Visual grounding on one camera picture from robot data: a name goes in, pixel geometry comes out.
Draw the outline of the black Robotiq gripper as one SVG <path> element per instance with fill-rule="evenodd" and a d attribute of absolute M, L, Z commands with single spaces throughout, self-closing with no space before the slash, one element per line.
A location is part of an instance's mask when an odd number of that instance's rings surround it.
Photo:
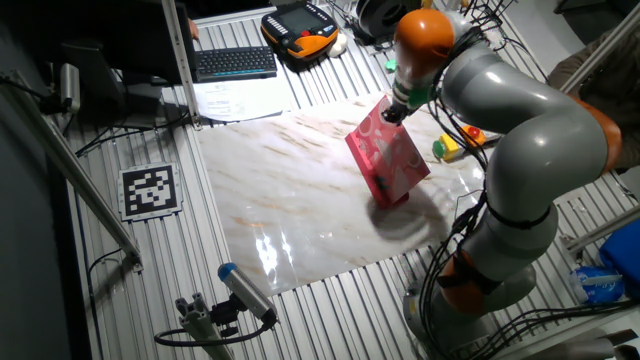
<path fill-rule="evenodd" d="M 388 108 L 382 112 L 382 118 L 394 125 L 401 125 L 404 119 L 408 116 L 408 109 L 405 105 L 392 103 Z"/>

